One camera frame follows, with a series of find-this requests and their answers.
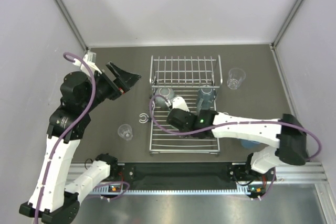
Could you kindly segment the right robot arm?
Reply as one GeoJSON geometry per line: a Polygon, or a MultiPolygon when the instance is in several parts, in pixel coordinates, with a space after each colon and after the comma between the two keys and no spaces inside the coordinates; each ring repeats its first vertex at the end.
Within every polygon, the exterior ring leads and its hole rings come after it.
{"type": "Polygon", "coordinates": [[[194,114],[173,109],[166,121],[179,132],[200,139],[236,138],[265,144],[263,150],[247,157],[245,174],[251,180],[258,180],[276,166],[303,166],[307,160],[307,135],[291,114],[284,114],[280,119],[256,120],[214,110],[194,114]]]}

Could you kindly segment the grey-blue ceramic mug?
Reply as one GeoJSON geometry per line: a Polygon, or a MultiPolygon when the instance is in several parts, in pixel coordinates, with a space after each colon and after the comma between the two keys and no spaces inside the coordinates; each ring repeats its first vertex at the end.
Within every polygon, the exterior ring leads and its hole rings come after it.
{"type": "Polygon", "coordinates": [[[202,86],[197,92],[196,113],[210,110],[216,98],[216,91],[211,86],[202,86]]]}

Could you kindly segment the pale speckled ceramic mug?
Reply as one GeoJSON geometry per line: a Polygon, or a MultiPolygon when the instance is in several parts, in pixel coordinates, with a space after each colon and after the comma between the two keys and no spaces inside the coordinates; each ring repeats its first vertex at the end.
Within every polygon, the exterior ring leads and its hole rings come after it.
{"type": "Polygon", "coordinates": [[[159,95],[159,97],[155,97],[155,106],[160,107],[162,109],[166,109],[166,100],[171,101],[175,97],[175,92],[172,88],[158,88],[155,92],[155,95],[159,95]]]}

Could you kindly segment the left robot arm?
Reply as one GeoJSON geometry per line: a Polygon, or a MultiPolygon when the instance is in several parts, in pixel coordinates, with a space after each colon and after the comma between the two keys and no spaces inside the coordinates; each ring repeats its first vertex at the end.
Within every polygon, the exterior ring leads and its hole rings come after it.
{"type": "Polygon", "coordinates": [[[21,215],[42,223],[72,223],[79,207],[103,180],[121,178],[117,158],[98,155],[74,182],[67,184],[71,161],[91,118],[89,113],[104,100],[116,100],[141,79],[136,73],[106,64],[114,80],[98,68],[93,73],[75,71],[60,86],[60,106],[49,118],[46,154],[36,188],[19,207],[21,215]]]}

